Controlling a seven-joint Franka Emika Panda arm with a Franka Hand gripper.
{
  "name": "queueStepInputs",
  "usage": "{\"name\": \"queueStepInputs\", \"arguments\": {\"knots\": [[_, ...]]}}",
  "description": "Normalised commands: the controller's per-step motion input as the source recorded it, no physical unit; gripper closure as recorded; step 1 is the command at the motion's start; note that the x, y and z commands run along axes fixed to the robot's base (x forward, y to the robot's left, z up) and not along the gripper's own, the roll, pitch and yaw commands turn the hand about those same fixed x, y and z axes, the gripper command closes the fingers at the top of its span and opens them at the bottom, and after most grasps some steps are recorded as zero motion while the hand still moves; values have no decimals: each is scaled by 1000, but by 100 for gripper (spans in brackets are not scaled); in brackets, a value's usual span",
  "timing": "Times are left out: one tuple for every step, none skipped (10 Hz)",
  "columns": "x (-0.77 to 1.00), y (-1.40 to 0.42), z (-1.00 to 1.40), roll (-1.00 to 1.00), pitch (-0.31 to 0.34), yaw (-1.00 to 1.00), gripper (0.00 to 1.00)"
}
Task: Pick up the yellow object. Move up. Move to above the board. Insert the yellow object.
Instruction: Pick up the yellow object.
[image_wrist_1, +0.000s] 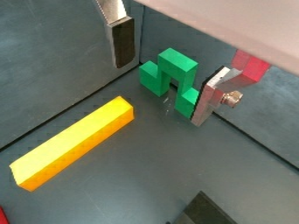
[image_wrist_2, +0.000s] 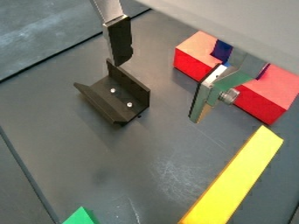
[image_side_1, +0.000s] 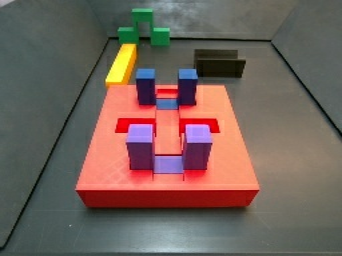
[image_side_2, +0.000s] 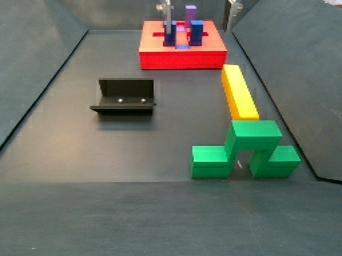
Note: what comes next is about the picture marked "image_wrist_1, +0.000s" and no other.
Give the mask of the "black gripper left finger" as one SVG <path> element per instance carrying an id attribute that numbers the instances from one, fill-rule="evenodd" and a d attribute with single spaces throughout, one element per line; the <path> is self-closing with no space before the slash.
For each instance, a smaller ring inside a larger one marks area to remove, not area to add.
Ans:
<path id="1" fill-rule="evenodd" d="M 123 0 L 93 1 L 105 24 L 113 64 L 121 68 L 136 56 L 135 20 L 127 15 Z"/>

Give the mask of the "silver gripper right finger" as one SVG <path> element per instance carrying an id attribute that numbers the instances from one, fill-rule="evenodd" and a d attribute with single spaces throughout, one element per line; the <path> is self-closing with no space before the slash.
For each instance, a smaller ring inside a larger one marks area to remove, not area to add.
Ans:
<path id="1" fill-rule="evenodd" d="M 237 69 L 223 66 L 205 80 L 191 116 L 191 122 L 195 126 L 204 123 L 220 104 L 225 104 L 231 108 L 239 104 L 243 94 L 237 91 L 237 86 L 232 82 L 239 76 L 240 71 Z"/>

